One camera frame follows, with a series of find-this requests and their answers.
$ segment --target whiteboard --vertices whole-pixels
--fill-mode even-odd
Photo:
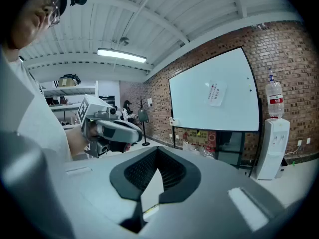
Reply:
[[[220,106],[211,106],[211,83],[227,86]],[[169,80],[174,119],[178,127],[258,131],[256,85],[242,48],[202,62]]]

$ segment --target white ceiling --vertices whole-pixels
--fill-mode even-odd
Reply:
[[[143,82],[217,36],[252,24],[297,18],[286,0],[87,0],[85,5],[68,5],[61,23],[20,54],[40,82],[67,73],[82,80]],[[129,45],[119,44],[123,36],[130,39]],[[100,47],[147,61],[98,56]]]

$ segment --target man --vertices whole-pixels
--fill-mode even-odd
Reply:
[[[7,80],[17,82],[12,86],[15,90],[7,89],[8,95],[15,95],[20,91],[18,98],[25,95],[22,101],[27,104],[14,109],[13,105],[6,103],[8,118],[1,118],[1,130],[16,131],[17,133],[33,139],[41,148],[49,148],[56,151],[65,161],[70,161],[70,155],[76,155],[84,149],[88,141],[82,136],[81,127],[75,127],[65,132],[56,116],[46,103],[42,88],[20,61],[19,50],[33,42],[50,26],[58,24],[60,16],[66,9],[67,0],[27,0],[19,11],[10,34],[2,41],[2,52],[10,65],[11,72],[6,75]],[[91,135],[97,134],[94,126]]]

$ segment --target red label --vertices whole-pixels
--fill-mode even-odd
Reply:
[[[270,99],[270,104],[280,104],[284,102],[284,98],[278,98],[278,99]]]
[[[216,132],[208,131],[208,145],[210,147],[216,147]]]

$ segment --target water bottle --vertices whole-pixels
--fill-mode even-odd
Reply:
[[[273,119],[280,119],[284,114],[283,90],[279,82],[274,81],[274,75],[269,68],[269,83],[266,85],[268,113]]]

